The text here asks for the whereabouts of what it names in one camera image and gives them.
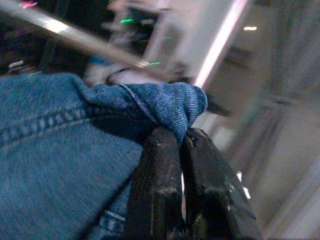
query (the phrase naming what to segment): denim jacket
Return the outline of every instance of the denim jacket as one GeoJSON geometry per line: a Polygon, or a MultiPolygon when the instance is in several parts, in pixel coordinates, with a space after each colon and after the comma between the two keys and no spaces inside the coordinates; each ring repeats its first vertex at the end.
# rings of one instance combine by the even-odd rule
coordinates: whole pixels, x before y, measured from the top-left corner
{"type": "Polygon", "coordinates": [[[178,143],[207,107],[185,83],[96,85],[72,74],[0,78],[0,239],[122,232],[146,135],[178,143]]]}

